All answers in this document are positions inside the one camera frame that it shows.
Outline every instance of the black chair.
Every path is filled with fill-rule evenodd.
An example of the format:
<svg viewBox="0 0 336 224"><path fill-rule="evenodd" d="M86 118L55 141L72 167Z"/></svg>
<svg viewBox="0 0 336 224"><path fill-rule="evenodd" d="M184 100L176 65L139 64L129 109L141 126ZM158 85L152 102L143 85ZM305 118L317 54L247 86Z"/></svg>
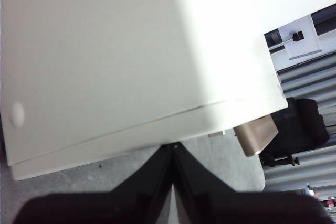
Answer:
<svg viewBox="0 0 336 224"><path fill-rule="evenodd" d="M288 98L287 102L288 108L271 114L279 133L260 153L263 165L299 165L292 154L315 149L329 140L315 100Z"/></svg>

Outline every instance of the floor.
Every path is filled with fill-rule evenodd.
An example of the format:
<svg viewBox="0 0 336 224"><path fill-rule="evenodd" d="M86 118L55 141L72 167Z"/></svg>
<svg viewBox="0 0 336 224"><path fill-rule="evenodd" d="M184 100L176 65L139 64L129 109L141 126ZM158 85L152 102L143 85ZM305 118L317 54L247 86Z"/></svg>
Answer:
<svg viewBox="0 0 336 224"><path fill-rule="evenodd" d="M197 137L184 141L185 147L212 173L237 191L261 191L265 178L258 156L246 157L233 130L225 135ZM111 191L140 168L158 147L146 148L105 161L14 181L7 166L4 149L1 164L1 223L12 223L29 199L50 193ZM180 223L177 196L172 190L158 223Z"/></svg>

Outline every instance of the white panel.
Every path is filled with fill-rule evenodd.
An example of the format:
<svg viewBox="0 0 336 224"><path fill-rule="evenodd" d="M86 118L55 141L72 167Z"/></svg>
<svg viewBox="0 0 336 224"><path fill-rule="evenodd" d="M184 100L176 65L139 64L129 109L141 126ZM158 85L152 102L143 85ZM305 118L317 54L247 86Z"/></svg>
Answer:
<svg viewBox="0 0 336 224"><path fill-rule="evenodd" d="M260 103L239 123L284 108L253 10L251 0L2 0L8 163L86 142L101 157L100 137L219 101ZM10 121L15 102L20 127ZM221 113L207 115L209 128L231 120ZM139 139L125 149L143 146Z"/></svg>
<svg viewBox="0 0 336 224"><path fill-rule="evenodd" d="M269 108L277 106L287 106L286 100L235 100L203 106L16 163L12 165L13 176L16 180L30 178L97 162L139 148L204 136L219 129L231 129L250 121L251 115L266 115Z"/></svg>

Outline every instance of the corrugated metal wall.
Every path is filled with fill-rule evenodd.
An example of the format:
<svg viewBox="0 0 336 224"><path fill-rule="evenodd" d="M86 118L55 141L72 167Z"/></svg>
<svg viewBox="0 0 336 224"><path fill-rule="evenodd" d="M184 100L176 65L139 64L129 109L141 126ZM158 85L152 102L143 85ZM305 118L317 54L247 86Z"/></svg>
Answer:
<svg viewBox="0 0 336 224"><path fill-rule="evenodd" d="M336 53L281 71L279 76L286 97L318 102L331 137L319 149L295 154L300 166L265 167L265 191L300 189L309 183L321 188L323 197L323 188L328 188L330 196L336 195Z"/></svg>

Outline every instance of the gray carpet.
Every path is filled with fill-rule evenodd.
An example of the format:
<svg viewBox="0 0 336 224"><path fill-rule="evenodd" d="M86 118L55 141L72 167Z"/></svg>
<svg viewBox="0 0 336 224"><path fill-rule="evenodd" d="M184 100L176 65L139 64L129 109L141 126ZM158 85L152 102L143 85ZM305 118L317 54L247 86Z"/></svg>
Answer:
<svg viewBox="0 0 336 224"><path fill-rule="evenodd" d="M197 137L184 141L183 144L207 169L235 190L261 191L264 188L264 172L258 156L245 157L233 130L228 130L223 136ZM12 223L22 205L37 196L50 193L110 191L140 168L157 148L146 148L22 181L13 180L2 149L1 223ZM172 190L158 223L178 223L178 218L180 223L185 223L181 218L186 217L177 214L175 198L177 197Z"/></svg>

